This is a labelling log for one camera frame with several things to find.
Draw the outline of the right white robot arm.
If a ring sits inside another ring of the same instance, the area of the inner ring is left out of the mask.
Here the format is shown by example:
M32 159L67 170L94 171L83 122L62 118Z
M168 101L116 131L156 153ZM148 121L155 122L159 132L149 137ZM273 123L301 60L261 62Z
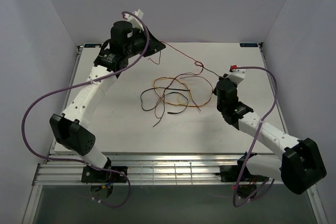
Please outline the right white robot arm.
M298 139L265 122L251 107L239 101L237 86L244 77L244 72L232 72L219 78L213 90L217 110L227 124L255 137L275 157L267 158L247 151L237 161L237 167L230 171L237 180L257 176L278 180L300 195L327 175L319 148L310 138Z

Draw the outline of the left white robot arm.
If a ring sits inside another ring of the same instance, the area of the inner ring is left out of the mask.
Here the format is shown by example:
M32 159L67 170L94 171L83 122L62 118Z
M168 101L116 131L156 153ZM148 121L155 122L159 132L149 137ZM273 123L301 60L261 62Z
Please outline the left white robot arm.
M95 166L94 177L105 182L111 177L110 160L95 145L95 136L88 131L89 122L100 100L116 82L119 71L136 55L151 56L165 49L165 45L149 31L134 27L131 22L115 22L110 39L100 47L85 85L60 115L49 120L56 142L77 153L81 159Z

